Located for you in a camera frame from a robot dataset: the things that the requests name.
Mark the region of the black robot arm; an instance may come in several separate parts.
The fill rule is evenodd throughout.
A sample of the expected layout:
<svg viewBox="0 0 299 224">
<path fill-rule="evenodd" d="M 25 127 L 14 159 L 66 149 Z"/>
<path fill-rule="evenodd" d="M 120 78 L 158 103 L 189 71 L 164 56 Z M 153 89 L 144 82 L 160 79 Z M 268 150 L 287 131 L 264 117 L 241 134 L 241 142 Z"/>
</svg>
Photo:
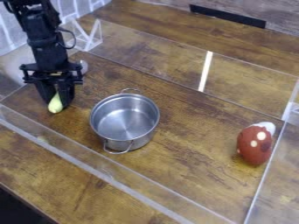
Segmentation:
<svg viewBox="0 0 299 224">
<path fill-rule="evenodd" d="M 58 95 L 65 109 L 74 98 L 74 85 L 82 83 L 81 64 L 70 63 L 60 27 L 60 13 L 50 0 L 0 0 L 14 15 L 26 34 L 26 44 L 32 48 L 33 64 L 21 64 L 22 81 L 34 85 L 40 97 L 49 103 Z"/>
</svg>

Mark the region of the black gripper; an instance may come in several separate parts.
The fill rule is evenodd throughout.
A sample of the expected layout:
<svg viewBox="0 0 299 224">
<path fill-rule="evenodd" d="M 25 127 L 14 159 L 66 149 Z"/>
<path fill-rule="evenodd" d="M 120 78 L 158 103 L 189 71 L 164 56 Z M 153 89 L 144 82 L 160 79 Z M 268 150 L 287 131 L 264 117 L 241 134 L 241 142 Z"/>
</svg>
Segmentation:
<svg viewBox="0 0 299 224">
<path fill-rule="evenodd" d="M 74 98 L 74 85 L 82 83 L 82 66 L 66 62 L 53 70 L 41 70 L 37 64 L 21 64 L 22 80 L 25 83 L 36 83 L 34 87 L 45 103 L 49 103 L 56 94 L 52 83 L 58 83 L 58 96 L 64 108 L 70 105 Z"/>
</svg>

